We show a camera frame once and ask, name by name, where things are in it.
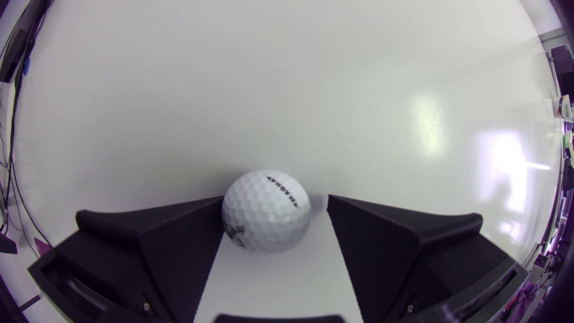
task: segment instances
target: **textured black surface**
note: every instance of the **textured black surface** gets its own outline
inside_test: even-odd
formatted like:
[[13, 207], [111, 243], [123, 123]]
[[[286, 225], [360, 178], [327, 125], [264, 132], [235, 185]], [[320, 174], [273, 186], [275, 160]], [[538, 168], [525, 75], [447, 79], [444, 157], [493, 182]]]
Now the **textured black surface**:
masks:
[[413, 232], [344, 200], [329, 197], [327, 212], [363, 320], [379, 323], [409, 276], [420, 243]]
[[336, 315], [305, 318], [255, 318], [222, 314], [214, 323], [345, 323], [345, 321], [341, 316]]
[[422, 251], [477, 234], [478, 214], [437, 216], [329, 196], [331, 218], [365, 323], [383, 321]]
[[4, 253], [18, 253], [16, 243], [8, 239], [5, 235], [0, 234], [0, 252]]
[[176, 322], [192, 322], [223, 236], [223, 197], [127, 213], [80, 211], [80, 230], [136, 248]]

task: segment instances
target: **white backdrop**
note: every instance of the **white backdrop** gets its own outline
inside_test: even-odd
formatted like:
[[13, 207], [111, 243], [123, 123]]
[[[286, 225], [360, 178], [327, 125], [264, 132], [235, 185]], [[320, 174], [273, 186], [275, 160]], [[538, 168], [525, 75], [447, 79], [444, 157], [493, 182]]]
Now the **white backdrop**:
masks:
[[22, 89], [16, 165], [54, 243], [79, 209], [212, 197], [247, 171], [285, 171], [311, 196], [307, 236], [265, 258], [224, 237], [196, 322], [359, 322], [327, 194], [481, 213], [521, 262], [556, 192], [553, 91], [516, 0], [58, 0]]

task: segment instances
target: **wire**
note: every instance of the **wire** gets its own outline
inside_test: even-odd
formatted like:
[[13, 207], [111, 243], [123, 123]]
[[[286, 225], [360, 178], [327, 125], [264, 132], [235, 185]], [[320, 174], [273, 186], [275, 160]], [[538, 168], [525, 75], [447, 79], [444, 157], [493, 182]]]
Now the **wire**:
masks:
[[[24, 237], [26, 238], [26, 241], [28, 242], [28, 245], [31, 247], [32, 251], [34, 251], [34, 254], [36, 255], [36, 257], [38, 257], [38, 254], [36, 254], [36, 251], [34, 250], [34, 248], [32, 247], [32, 244], [28, 240], [26, 230], [24, 230], [24, 223], [22, 221], [20, 206], [18, 205], [18, 197], [20, 198], [20, 203], [22, 203], [22, 206], [26, 210], [26, 213], [28, 214], [28, 217], [30, 218], [30, 221], [34, 225], [34, 228], [36, 229], [36, 231], [38, 231], [38, 233], [42, 236], [42, 238], [46, 241], [46, 243], [50, 247], [52, 246], [52, 244], [49, 242], [46, 235], [44, 235], [43, 232], [40, 231], [40, 228], [38, 227], [34, 218], [30, 214], [30, 211], [28, 210], [28, 207], [26, 206], [26, 204], [24, 202], [22, 193], [20, 191], [20, 187], [18, 185], [18, 179], [17, 179], [17, 175], [15, 172], [15, 166], [14, 166], [15, 118], [16, 118], [16, 112], [17, 112], [17, 108], [18, 108], [18, 99], [20, 97], [20, 91], [22, 89], [22, 80], [24, 78], [24, 65], [25, 65], [25, 62], [30, 57], [30, 53], [32, 52], [32, 49], [33, 49], [34, 44], [36, 42], [36, 36], [38, 35], [38, 32], [41, 30], [42, 26], [44, 25], [45, 16], [46, 16], [46, 13], [47, 13], [51, 4], [52, 4], [52, 0], [46, 0], [43, 3], [41, 3], [38, 6], [38, 8], [36, 8], [36, 12], [34, 13], [34, 18], [32, 19], [32, 22], [30, 25], [30, 29], [29, 29], [30, 31], [28, 33], [28, 38], [26, 39], [24, 50], [22, 51], [22, 58], [20, 60], [20, 64], [17, 68], [17, 71], [15, 73], [15, 77], [14, 77], [14, 87], [15, 87], [14, 104], [12, 106], [12, 118], [10, 120], [10, 122], [11, 122], [10, 123], [10, 125], [11, 125], [11, 127], [10, 127], [10, 141], [9, 141], [10, 142], [10, 150], [9, 150], [9, 154], [8, 154], [7, 159], [6, 159], [6, 155], [5, 155], [5, 151], [4, 151], [5, 141], [0, 136], [0, 139], [2, 141], [2, 149], [3, 149], [2, 155], [4, 158], [4, 163], [3, 164], [0, 163], [0, 166], [5, 167], [8, 170], [8, 180], [7, 180], [6, 192], [4, 192], [3, 188], [0, 187], [0, 193], [2, 194], [2, 202], [4, 202], [4, 206], [5, 206], [5, 210], [6, 210], [6, 216], [7, 216], [7, 220], [8, 220], [6, 227], [8, 227], [8, 225], [10, 223], [9, 213], [7, 212], [7, 202], [9, 201], [9, 198], [10, 198], [10, 186], [12, 186], [12, 192], [14, 194], [14, 199], [16, 201], [16, 209], [18, 211], [18, 218], [20, 219], [20, 224], [22, 225], [22, 231], [24, 233]], [[7, 43], [4, 45], [4, 49], [2, 50], [2, 53], [6, 49], [6, 46], [7, 46]]]
[[[2, 214], [6, 214], [6, 232], [4, 236], [8, 234], [8, 228], [10, 227], [10, 213], [8, 213], [8, 203], [4, 200], [4, 188], [2, 187], [2, 183], [0, 182], [0, 194], [2, 194]], [[4, 223], [2, 223], [2, 227], [0, 228], [0, 233], [4, 228]]]
[[40, 228], [38, 227], [38, 225], [36, 224], [36, 222], [34, 221], [34, 218], [32, 217], [32, 214], [30, 213], [30, 211], [28, 210], [28, 207], [26, 206], [26, 203], [24, 202], [24, 199], [22, 197], [22, 193], [20, 192], [20, 186], [18, 185], [18, 176], [16, 175], [16, 168], [12, 167], [12, 171], [14, 172], [14, 184], [16, 186], [16, 190], [18, 191], [18, 195], [20, 196], [20, 203], [22, 203], [22, 206], [24, 207], [24, 210], [26, 210], [26, 213], [28, 214], [28, 217], [30, 218], [30, 221], [32, 222], [32, 225], [34, 225], [34, 228], [36, 229], [36, 231], [38, 231], [38, 233], [40, 234], [40, 236], [42, 236], [42, 238], [46, 241], [46, 243], [53, 248], [52, 243], [50, 243], [50, 240], [48, 240], [48, 238], [46, 237], [46, 235], [44, 235], [42, 233], [42, 230], [40, 230]]
[[36, 250], [34, 249], [32, 244], [30, 243], [30, 240], [28, 240], [28, 235], [26, 234], [26, 229], [24, 228], [24, 222], [22, 222], [22, 215], [20, 214], [20, 207], [18, 206], [17, 200], [16, 200], [16, 210], [18, 210], [18, 218], [20, 219], [20, 225], [22, 226], [22, 233], [24, 234], [24, 238], [26, 238], [26, 242], [30, 246], [30, 249], [32, 249], [32, 252], [34, 252], [34, 255], [36, 256], [36, 258], [39, 259], [40, 256], [36, 253]]

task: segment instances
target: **white golf ball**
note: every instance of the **white golf ball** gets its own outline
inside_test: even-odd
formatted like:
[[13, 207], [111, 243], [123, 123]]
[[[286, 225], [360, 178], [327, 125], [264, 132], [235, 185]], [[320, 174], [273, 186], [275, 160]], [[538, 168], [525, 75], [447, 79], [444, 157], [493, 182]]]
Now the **white golf ball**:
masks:
[[307, 192], [291, 176], [274, 170], [249, 172], [223, 199], [223, 226], [231, 240], [252, 253], [291, 249], [309, 228]]

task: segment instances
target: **white surface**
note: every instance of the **white surface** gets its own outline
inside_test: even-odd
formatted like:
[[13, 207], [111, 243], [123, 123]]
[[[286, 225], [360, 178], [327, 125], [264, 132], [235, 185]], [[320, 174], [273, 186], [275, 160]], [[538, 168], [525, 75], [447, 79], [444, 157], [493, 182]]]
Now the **white surface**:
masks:
[[562, 23], [549, 0], [519, 0], [528, 13], [538, 34], [562, 27]]
[[256, 170], [227, 190], [222, 219], [234, 244], [248, 252], [273, 255], [303, 239], [311, 223], [311, 204], [295, 178], [276, 170]]
[[522, 262], [556, 191], [553, 92], [515, 0], [58, 0], [23, 87], [18, 174], [58, 243], [79, 209], [223, 195], [247, 171], [285, 171], [311, 198], [309, 232], [273, 257], [225, 237], [196, 322], [355, 323], [327, 194], [482, 213], [482, 233]]

